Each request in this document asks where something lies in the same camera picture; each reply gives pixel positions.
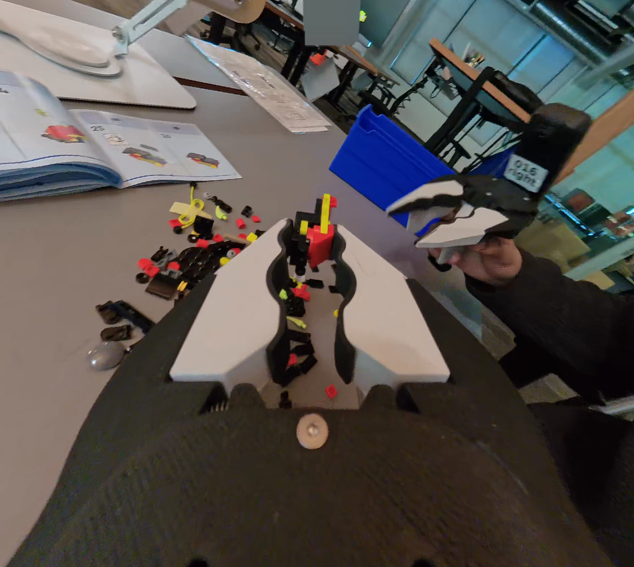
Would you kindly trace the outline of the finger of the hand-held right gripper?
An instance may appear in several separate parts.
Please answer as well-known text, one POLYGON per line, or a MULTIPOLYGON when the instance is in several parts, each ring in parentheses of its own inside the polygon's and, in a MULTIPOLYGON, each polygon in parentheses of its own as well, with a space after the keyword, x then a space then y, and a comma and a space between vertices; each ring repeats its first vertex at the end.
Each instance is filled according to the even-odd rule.
POLYGON ((451 222, 439 222, 416 241, 421 248, 470 246, 478 243, 487 231, 510 222, 503 213, 485 207, 472 209, 468 216, 451 222))
POLYGON ((390 216, 407 216, 406 228, 424 235, 439 222, 451 222, 464 205, 469 184, 466 178, 440 178, 425 183, 386 208, 390 216))

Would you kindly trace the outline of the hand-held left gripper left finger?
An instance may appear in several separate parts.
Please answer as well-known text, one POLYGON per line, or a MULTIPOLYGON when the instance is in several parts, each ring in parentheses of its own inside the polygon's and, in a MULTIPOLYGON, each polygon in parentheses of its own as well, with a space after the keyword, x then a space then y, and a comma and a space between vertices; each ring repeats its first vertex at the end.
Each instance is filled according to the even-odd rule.
POLYGON ((173 382, 218 382, 225 391, 271 381, 266 348, 281 329, 283 305, 267 274, 282 256, 282 219, 216 272, 169 375, 173 382))

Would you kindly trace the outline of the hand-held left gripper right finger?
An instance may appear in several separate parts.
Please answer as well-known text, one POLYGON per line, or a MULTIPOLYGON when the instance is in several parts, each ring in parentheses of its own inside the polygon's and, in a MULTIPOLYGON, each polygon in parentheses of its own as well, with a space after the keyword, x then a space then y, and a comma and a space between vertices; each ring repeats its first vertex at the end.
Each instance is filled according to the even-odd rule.
POLYGON ((405 275, 340 225, 332 260, 342 296, 334 344, 341 380, 363 395, 380 385, 447 382, 448 365, 405 275))

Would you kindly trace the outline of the red black lego assembly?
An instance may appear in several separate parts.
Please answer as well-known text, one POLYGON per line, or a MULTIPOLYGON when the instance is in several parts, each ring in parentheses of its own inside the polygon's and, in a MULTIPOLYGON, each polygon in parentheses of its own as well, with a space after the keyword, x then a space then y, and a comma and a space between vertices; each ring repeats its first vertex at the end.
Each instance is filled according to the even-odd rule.
POLYGON ((316 271, 322 262, 330 259, 335 235, 330 214, 336 207, 337 198, 325 193, 316 199, 312 212, 296 212, 287 248, 289 264, 297 278, 305 276, 306 268, 316 271))

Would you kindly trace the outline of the person's right forearm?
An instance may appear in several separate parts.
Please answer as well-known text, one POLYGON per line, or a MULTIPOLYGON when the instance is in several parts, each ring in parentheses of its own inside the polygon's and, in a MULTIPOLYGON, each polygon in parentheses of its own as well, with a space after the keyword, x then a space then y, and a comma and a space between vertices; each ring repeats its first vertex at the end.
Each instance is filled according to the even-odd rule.
POLYGON ((566 277, 520 250, 522 268, 494 287, 465 275, 467 290, 514 334, 499 365, 517 389, 557 376, 599 404, 633 395, 633 296, 566 277))

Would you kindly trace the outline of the scattered loose lego pieces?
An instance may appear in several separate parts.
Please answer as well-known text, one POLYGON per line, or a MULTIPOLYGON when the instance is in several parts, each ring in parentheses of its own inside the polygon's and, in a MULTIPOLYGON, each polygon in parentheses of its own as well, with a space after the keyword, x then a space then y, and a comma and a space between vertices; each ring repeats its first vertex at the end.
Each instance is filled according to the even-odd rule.
MULTIPOLYGON (((265 387, 276 386, 280 389, 280 408, 290 408, 289 387, 297 380, 305 378, 313 372, 319 362, 319 354, 309 332, 305 320, 307 308, 311 304, 313 291, 322 289, 325 284, 319 278, 311 278, 316 271, 306 268, 305 276, 297 278, 294 268, 289 264, 288 248, 294 218, 288 227, 280 234, 283 253, 274 261, 273 267, 267 274, 267 283, 272 293, 277 293, 283 305, 281 329, 278 330, 273 342, 266 348, 267 362, 270 367, 272 381, 265 387)), ((147 293, 172 301, 174 304, 184 302, 190 295, 201 296, 200 307, 208 294, 215 279, 216 272, 227 265, 231 259, 264 235, 266 231, 255 230, 246 235, 211 235, 210 219, 201 213, 194 220, 194 234, 190 240, 196 243, 179 254, 168 248, 160 247, 153 255, 138 262, 137 280, 147 285, 147 293)), ((168 360, 165 378, 172 383, 210 383, 217 385, 226 395, 223 385, 218 382, 173 382, 169 372, 183 345, 186 335, 194 322, 199 308, 194 310, 190 324, 177 334, 168 331, 164 342, 168 347, 175 348, 174 357, 168 360)))

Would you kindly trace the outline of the lego instruction booklet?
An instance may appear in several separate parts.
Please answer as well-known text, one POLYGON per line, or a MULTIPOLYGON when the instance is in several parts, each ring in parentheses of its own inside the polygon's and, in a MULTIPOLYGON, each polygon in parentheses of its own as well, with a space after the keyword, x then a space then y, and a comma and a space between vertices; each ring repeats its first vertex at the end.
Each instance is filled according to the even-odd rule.
POLYGON ((1 72, 1 202, 241 177, 194 124, 69 110, 40 82, 1 72))

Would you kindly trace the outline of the person's right hand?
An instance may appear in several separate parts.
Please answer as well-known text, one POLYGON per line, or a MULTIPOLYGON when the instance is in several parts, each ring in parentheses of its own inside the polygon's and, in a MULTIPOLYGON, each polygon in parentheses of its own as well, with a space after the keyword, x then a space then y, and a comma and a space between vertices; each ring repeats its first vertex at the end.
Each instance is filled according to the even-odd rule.
POLYGON ((501 287, 519 274, 522 254, 513 240, 493 237, 457 251, 449 263, 467 277, 501 287))

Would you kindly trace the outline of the brown wooden board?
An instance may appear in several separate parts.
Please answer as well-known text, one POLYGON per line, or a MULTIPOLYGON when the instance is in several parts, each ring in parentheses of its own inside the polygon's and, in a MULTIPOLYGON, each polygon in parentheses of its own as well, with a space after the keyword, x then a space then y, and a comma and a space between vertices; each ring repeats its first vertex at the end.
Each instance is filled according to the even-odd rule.
POLYGON ((556 185, 570 176, 576 167, 610 144, 633 126, 633 90, 595 119, 580 144, 553 180, 556 185))

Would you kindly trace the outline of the blue plastic bin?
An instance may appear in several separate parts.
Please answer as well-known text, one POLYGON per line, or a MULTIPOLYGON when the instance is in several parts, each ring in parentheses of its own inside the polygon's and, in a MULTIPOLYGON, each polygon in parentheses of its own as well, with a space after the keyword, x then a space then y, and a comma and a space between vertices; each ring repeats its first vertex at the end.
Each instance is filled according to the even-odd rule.
POLYGON ((383 211, 420 185, 455 175, 418 140, 370 107, 358 114, 330 170, 383 211))

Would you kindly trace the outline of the wooden desk black legs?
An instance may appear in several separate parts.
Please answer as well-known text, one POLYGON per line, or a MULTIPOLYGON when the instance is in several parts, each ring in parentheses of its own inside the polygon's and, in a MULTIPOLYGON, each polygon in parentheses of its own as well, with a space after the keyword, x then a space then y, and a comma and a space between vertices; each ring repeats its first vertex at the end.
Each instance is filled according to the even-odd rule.
POLYGON ((441 126, 426 141, 425 148, 450 168, 471 154, 462 141, 477 124, 493 123, 508 133, 520 134, 531 115, 495 86, 495 69, 477 71, 437 38, 429 42, 439 70, 447 69, 456 88, 458 102, 441 126))
POLYGON ((347 60, 347 64, 345 64, 339 76, 338 86, 327 94, 327 100, 334 107, 338 107, 338 101, 344 95, 345 90, 350 87, 351 81, 358 70, 366 71, 369 74, 371 79, 370 90, 373 90, 378 86, 379 82, 382 81, 387 81, 393 85, 398 84, 398 81, 393 79, 393 77, 386 71, 383 71, 376 65, 372 64, 366 58, 361 56, 357 50, 350 46, 329 48, 306 46, 304 42, 304 23, 297 15, 295 15, 295 13, 290 11, 290 8, 285 7, 281 3, 267 0, 265 9, 275 15, 275 17, 281 22, 290 25, 296 34, 299 35, 297 40, 293 42, 292 48, 290 49, 281 70, 282 77, 288 80, 291 85, 297 85, 297 82, 304 73, 306 64, 309 62, 310 57, 314 53, 325 52, 328 50, 347 60))

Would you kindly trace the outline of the black office chair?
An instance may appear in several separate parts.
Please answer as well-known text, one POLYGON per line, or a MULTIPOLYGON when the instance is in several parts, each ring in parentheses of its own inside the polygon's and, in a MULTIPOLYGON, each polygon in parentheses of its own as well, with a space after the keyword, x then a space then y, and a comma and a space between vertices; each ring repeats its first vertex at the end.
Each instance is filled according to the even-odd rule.
POLYGON ((371 76, 369 87, 358 92, 360 103, 359 110, 370 107, 377 116, 393 118, 410 100, 410 97, 418 91, 418 85, 409 87, 400 96, 395 96, 392 87, 396 83, 382 76, 371 76))

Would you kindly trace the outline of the white card with red clip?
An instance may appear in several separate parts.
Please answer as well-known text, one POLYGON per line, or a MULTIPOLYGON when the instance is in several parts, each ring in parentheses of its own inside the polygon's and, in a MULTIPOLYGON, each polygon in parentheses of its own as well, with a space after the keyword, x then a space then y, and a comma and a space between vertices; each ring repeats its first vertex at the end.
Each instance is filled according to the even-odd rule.
POLYGON ((316 53, 309 57, 304 73, 299 79, 307 101, 325 96, 339 84, 335 61, 326 54, 316 53))

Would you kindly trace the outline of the clear plastic bag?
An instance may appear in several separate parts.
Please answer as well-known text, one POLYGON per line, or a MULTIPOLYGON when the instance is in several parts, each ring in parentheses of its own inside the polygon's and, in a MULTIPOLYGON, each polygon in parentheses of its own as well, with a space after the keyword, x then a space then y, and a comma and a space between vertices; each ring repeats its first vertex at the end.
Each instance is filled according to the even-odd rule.
POLYGON ((255 58, 193 36, 186 39, 258 106, 295 134, 327 131, 330 122, 287 80, 255 58))

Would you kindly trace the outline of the white metal stand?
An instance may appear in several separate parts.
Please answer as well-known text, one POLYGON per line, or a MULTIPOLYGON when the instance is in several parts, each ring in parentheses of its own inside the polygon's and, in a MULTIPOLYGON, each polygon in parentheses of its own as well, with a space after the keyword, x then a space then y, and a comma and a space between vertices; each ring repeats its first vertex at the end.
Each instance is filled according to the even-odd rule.
MULTIPOLYGON (((1 0, 1 20, 18 31, 45 29, 63 36, 96 40, 109 50, 112 29, 133 16, 149 0, 1 0)), ((72 71, 1 33, 1 70, 25 74, 64 100, 193 110, 193 88, 244 96, 186 38, 165 32, 161 25, 131 47, 117 76, 102 78, 72 71)))

